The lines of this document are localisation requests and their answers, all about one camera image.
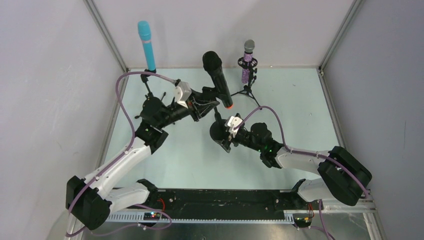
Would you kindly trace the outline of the black round-base mic stand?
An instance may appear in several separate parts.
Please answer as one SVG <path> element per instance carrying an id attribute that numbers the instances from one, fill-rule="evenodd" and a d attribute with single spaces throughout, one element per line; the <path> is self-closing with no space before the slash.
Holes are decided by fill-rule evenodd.
<path id="1" fill-rule="evenodd" d="M 222 118 L 217 107 L 215 107 L 213 110 L 214 110 L 215 121 L 212 123 L 212 125 L 209 128 L 209 135 L 213 141 L 223 140 L 224 128 L 226 128 L 225 123 L 227 120 Z"/>

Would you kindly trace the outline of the black microphone orange end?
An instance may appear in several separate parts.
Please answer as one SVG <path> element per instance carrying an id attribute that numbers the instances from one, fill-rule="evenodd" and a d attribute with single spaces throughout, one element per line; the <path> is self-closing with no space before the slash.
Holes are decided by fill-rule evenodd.
<path id="1" fill-rule="evenodd" d="M 207 51 L 202 56 L 203 69 L 209 74 L 215 86 L 219 99 L 227 109 L 233 107 L 233 100 L 230 94 L 228 83 L 222 68 L 222 60 L 214 51 Z"/>

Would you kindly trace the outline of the black tripod shock-mount stand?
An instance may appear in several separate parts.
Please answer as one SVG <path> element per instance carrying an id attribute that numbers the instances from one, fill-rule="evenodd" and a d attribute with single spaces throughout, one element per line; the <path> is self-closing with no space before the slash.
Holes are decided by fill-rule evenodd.
<path id="1" fill-rule="evenodd" d="M 235 93 L 232 93 L 231 96 L 233 97 L 235 95 L 244 95 L 248 98 L 253 99 L 254 102 L 256 103 L 256 105 L 259 107 L 260 104 L 257 101 L 256 97 L 254 96 L 253 90 L 252 90 L 252 86 L 257 79 L 256 73 L 257 73 L 257 70 L 258 70 L 257 69 L 258 61 L 254 57 L 252 57 L 251 62 L 248 62 L 248 66 L 246 66 L 246 62 L 244 61 L 243 57 L 241 57 L 241 58 L 238 59 L 237 64 L 238 64 L 239 67 L 242 68 L 242 71 L 243 71 L 243 69 L 246 69 L 246 68 L 249 69 L 248 84 L 243 84 L 243 89 L 239 90 Z"/>

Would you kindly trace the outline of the black small tripod stand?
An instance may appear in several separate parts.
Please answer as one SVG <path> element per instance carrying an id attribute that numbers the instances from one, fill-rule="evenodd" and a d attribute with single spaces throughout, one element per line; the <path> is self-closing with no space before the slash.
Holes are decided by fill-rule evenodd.
<path id="1" fill-rule="evenodd" d="M 154 70 L 149 70 L 149 69 L 145 69 L 144 70 L 144 72 L 147 72 L 147 73 L 154 73 L 154 74 L 156 74 L 157 73 L 157 70 L 156 69 L 154 69 Z M 148 85 L 148 77 L 149 77 L 150 75 L 149 74 L 141 74 L 140 75 L 140 78 L 141 78 L 141 81 L 142 81 L 142 83 L 144 83 L 144 85 L 145 85 L 145 87 L 146 87 L 146 89 L 147 89 L 147 94 L 145 95 L 145 98 L 146 98 L 146 100 L 145 100 L 145 102 L 147 102 L 148 100 L 150 100 L 151 98 L 153 98 L 153 97 L 155 97 L 154 95 L 153 95 L 153 93 L 152 93 L 152 91 L 150 90 L 150 87 L 149 87 L 149 85 Z M 161 97 L 161 101 L 163 100 L 163 98 L 164 98 L 164 96 L 166 95 L 166 93 L 164 92 L 163 93 L 163 96 Z M 141 112 L 140 112 L 140 114 L 139 115 L 136 115 L 134 118 L 135 119 L 139 119 L 139 118 L 141 118 Z"/>

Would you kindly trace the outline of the purple glitter microphone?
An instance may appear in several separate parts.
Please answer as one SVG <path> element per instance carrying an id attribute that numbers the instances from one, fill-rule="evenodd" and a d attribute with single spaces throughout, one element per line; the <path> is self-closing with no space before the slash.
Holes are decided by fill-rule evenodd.
<path id="1" fill-rule="evenodd" d="M 244 43 L 244 55 L 243 60 L 246 62 L 246 66 L 248 66 L 253 58 L 253 50 L 255 49 L 255 42 L 252 39 L 248 39 Z M 241 82 L 243 84 L 248 84 L 249 82 L 249 74 L 250 70 L 248 68 L 242 69 Z"/>

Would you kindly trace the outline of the turquoise microphone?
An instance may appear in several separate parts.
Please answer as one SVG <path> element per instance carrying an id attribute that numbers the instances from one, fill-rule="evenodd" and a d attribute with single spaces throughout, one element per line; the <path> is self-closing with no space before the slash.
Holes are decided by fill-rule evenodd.
<path id="1" fill-rule="evenodd" d="M 150 25 L 145 20 L 139 21 L 137 23 L 137 30 L 139 38 L 142 42 L 147 69 L 151 72 L 155 72 L 156 62 L 152 45 L 152 33 Z"/>

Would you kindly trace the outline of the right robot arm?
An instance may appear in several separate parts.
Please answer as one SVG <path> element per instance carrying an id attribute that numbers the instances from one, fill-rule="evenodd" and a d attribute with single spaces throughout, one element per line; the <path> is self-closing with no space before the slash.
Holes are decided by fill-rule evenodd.
<path id="1" fill-rule="evenodd" d="M 306 154 L 305 150 L 288 151 L 283 143 L 273 139 L 264 122 L 258 122 L 247 130 L 244 126 L 236 133 L 230 132 L 225 121 L 215 121 L 209 134 L 212 140 L 226 152 L 231 145 L 242 145 L 260 153 L 259 158 L 268 168 L 297 169 L 319 175 L 313 180 L 300 180 L 293 188 L 305 202 L 314 200 L 338 200 L 355 206 L 372 180 L 371 172 L 345 148 L 335 146 L 332 150 Z"/>

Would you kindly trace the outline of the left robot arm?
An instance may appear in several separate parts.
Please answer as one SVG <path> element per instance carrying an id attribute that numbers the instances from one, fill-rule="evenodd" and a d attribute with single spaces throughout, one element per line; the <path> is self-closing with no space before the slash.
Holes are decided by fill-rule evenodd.
<path id="1" fill-rule="evenodd" d="M 154 189 L 146 180 L 119 189 L 116 184 L 162 146 L 168 137 L 165 127 L 188 116 L 197 122 L 220 104 L 219 93 L 213 87 L 197 92 L 177 86 L 174 93 L 175 100 L 168 106 L 148 94 L 139 115 L 141 123 L 122 152 L 85 177 L 73 176 L 67 182 L 65 207 L 85 228 L 95 230 L 110 214 L 145 203 Z"/>

